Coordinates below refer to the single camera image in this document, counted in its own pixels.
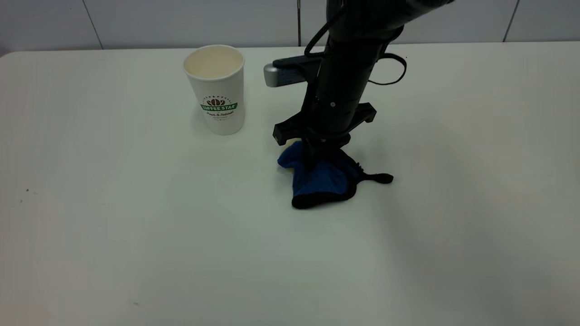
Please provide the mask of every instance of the wire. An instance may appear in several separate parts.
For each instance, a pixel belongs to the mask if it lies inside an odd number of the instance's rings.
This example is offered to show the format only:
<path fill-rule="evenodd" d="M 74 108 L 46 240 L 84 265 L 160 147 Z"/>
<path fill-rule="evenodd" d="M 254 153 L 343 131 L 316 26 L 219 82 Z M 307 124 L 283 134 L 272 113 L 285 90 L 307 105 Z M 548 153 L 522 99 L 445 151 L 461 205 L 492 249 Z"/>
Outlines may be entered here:
<path fill-rule="evenodd" d="M 403 59 L 400 56 L 394 55 L 392 53 L 384 53 L 380 58 L 381 59 L 394 59 L 394 60 L 399 61 L 403 65 L 403 68 L 404 68 L 403 73 L 401 74 L 401 77 L 399 77 L 394 82 L 380 83 L 380 82 L 371 81 L 370 79 L 368 82 L 372 82 L 375 85 L 385 86 L 385 85 L 396 84 L 396 83 L 400 82 L 403 77 L 405 77 L 405 74 L 407 73 L 407 62 L 405 61 L 405 59 Z"/>
<path fill-rule="evenodd" d="M 393 42 L 393 41 L 394 41 L 394 40 L 395 40 L 397 37 L 399 37 L 399 36 L 401 35 L 401 33 L 403 32 L 403 28 L 405 28 L 405 26 L 401 26 L 401 27 L 399 27 L 399 28 L 398 28 L 398 29 L 395 31 L 395 33 L 393 34 L 393 36 L 391 36 L 391 38 L 390 38 L 390 39 L 389 39 L 387 42 L 385 42 L 385 45 L 384 45 L 384 49 L 385 49 L 385 50 L 387 49 L 387 46 L 388 46 L 388 45 L 389 45 L 391 42 Z M 399 77 L 399 78 L 398 78 L 397 80 L 395 80 L 394 82 L 385 82 L 385 83 L 380 83 L 380 82 L 371 81 L 370 79 L 369 79 L 369 81 L 368 81 L 368 82 L 372 82 L 372 83 L 373 83 L 373 84 L 375 84 L 375 85 L 386 86 L 386 85 L 392 85 L 392 84 L 396 84 L 396 83 L 400 82 L 400 81 L 401 81 L 401 79 L 402 79 L 403 77 L 405 77 L 405 74 L 407 73 L 407 62 L 405 61 L 405 59 L 403 59 L 402 57 L 400 57 L 400 56 L 397 56 L 397 55 L 395 55 L 395 54 L 392 54 L 392 53 L 383 53 L 383 55 L 381 55 L 381 56 L 380 56 L 379 60 L 380 60 L 380 59 L 394 59 L 394 60 L 397 60 L 397 61 L 399 61 L 399 62 L 400 62 L 402 65 L 403 65 L 403 68 L 404 68 L 404 69 L 403 69 L 403 73 L 401 74 L 401 77 Z"/>
<path fill-rule="evenodd" d="M 342 17 L 342 15 L 345 14 L 345 12 L 346 5 L 340 7 L 338 12 L 334 16 L 332 16 L 332 18 L 328 20 L 326 24 L 324 24 L 324 26 L 322 26 L 322 28 L 314 35 L 314 37 L 312 37 L 310 42 L 308 42 L 308 45 L 306 45 L 306 49 L 304 49 L 304 55 L 306 57 L 309 58 L 324 57 L 324 52 L 310 53 L 310 51 L 315 46 L 316 42 L 320 40 L 320 38 L 332 27 L 332 25 L 334 25 Z"/>

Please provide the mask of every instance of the white table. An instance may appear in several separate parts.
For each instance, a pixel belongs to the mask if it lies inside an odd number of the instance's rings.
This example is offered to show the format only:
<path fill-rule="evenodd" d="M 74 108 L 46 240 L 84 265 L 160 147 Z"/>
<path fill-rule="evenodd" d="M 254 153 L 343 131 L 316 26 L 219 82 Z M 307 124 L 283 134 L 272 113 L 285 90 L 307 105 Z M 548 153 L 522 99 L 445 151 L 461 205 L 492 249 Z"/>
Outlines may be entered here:
<path fill-rule="evenodd" d="M 395 181 L 309 211 L 271 136 L 306 85 L 262 74 L 302 50 L 242 51 L 231 136 L 191 49 L 0 59 L 0 325 L 580 322 L 580 42 L 392 47 L 345 150 Z"/>

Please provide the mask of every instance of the white paper cup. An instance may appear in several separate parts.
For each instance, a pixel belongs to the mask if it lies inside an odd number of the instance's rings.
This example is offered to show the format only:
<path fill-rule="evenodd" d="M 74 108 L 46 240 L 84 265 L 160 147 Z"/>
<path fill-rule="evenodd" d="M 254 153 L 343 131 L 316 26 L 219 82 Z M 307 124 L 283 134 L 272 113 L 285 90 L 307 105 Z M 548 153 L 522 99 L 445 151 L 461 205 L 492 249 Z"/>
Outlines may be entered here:
<path fill-rule="evenodd" d="M 183 61 L 209 130 L 231 135 L 244 124 L 244 56 L 228 45 L 208 45 Z"/>

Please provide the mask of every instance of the towel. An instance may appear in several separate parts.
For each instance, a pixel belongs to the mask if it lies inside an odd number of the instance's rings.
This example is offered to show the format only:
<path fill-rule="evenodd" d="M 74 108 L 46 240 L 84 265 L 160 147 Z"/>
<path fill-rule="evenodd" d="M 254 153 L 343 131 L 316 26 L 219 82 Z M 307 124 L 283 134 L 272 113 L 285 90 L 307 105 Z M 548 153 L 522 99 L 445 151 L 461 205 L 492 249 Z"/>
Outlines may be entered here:
<path fill-rule="evenodd" d="M 292 181 L 292 206 L 297 209 L 311 208 L 327 202 L 344 201 L 352 198 L 357 184 L 363 180 L 391 183 L 393 176 L 386 173 L 368 175 L 340 149 L 326 159 L 319 160 L 312 170 L 308 170 L 302 160 L 302 142 L 298 141 L 286 148 L 278 164 L 294 169 Z"/>

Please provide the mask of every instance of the black robotic arm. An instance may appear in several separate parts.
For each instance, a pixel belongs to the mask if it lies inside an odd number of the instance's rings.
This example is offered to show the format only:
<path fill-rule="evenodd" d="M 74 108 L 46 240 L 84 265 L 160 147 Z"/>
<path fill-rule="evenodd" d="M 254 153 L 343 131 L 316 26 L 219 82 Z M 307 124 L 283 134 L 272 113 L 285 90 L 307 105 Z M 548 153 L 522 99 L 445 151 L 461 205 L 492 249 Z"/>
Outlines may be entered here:
<path fill-rule="evenodd" d="M 360 104 L 375 63 L 405 23 L 453 0 L 328 0 L 327 23 L 307 45 L 304 56 L 280 59 L 264 68 L 268 86 L 307 81 L 299 113 L 274 127 L 274 138 L 283 145 L 301 138 L 306 166 L 347 144 L 349 132 L 363 121 L 371 122 L 376 110 Z M 324 52 L 311 53 L 326 31 Z"/>

